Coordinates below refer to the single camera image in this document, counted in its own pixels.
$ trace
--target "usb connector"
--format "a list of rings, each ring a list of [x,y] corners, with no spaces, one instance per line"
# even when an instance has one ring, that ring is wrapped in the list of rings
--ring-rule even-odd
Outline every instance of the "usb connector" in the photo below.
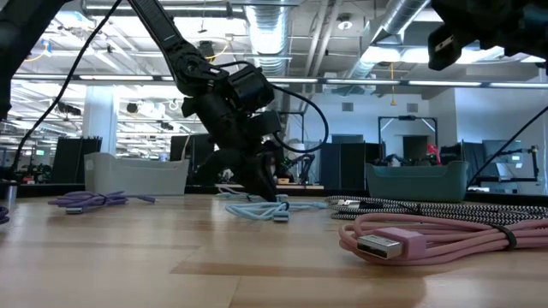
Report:
[[[402,254],[403,243],[383,236],[364,235],[358,239],[358,249],[383,259],[391,259]]]
[[[358,238],[357,248],[377,258],[412,259],[425,253],[426,237],[401,228],[380,228],[373,230],[372,234]]]

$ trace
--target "black and white braided cable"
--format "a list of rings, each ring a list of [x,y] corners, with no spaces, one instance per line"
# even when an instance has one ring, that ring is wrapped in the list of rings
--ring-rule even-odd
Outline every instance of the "black and white braided cable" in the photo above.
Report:
[[[333,196],[325,202],[335,211],[331,218],[343,220],[370,213],[411,214],[497,225],[548,218],[548,207],[530,205],[440,204],[352,196]]]

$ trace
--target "ceiling pipe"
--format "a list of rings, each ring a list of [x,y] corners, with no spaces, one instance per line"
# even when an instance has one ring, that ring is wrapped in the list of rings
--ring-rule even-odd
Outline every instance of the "ceiling pipe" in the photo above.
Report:
[[[331,32],[333,31],[333,27],[335,27],[335,22],[337,22],[337,17],[339,16],[339,8],[343,4],[343,0],[335,0],[335,3],[333,4],[333,7],[331,8],[331,16],[329,19],[329,24],[327,25],[327,28],[325,29],[324,37],[321,40],[321,44],[319,46],[318,51],[318,57],[316,58],[316,62],[314,63],[314,69],[311,73],[311,76],[317,76],[319,73],[319,68],[322,65],[322,61],[324,60],[324,54],[325,50],[327,49],[327,45],[329,44],[329,40],[331,38]]]
[[[318,19],[316,20],[316,28],[314,29],[314,33],[312,35],[312,42],[310,43],[310,49],[308,50],[308,56],[307,56],[307,65],[305,66],[305,76],[310,75],[310,68],[312,67],[312,62],[314,60],[314,56],[316,55],[316,48],[318,47],[319,42],[319,35],[322,32],[324,20],[325,20],[325,13],[327,12],[327,5],[329,4],[329,0],[322,0],[321,4],[319,5],[319,12],[318,12]]]

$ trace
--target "cable tie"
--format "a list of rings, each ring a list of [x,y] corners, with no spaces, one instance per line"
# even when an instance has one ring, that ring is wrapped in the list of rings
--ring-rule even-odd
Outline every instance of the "cable tie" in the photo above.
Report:
[[[506,240],[508,240],[509,244],[506,247],[506,251],[510,252],[513,251],[515,246],[517,245],[517,239],[515,238],[515,235],[512,231],[508,230],[505,226],[501,225],[490,225],[491,227],[498,229],[498,231],[504,233],[506,235]]]
[[[108,200],[108,198],[107,198],[105,195],[101,194],[101,193],[98,193],[98,195],[99,195],[100,197],[103,197],[103,203],[102,203],[101,205],[105,205],[105,204],[106,204],[106,200]]]

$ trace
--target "red object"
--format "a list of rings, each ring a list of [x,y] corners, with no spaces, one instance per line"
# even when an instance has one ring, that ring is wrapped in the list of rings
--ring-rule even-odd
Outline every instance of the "red object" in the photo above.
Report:
[[[428,145],[428,150],[426,151],[426,155],[435,155],[436,156],[436,163],[438,163],[438,165],[442,164],[442,161],[439,158],[439,150],[438,150],[437,146]]]

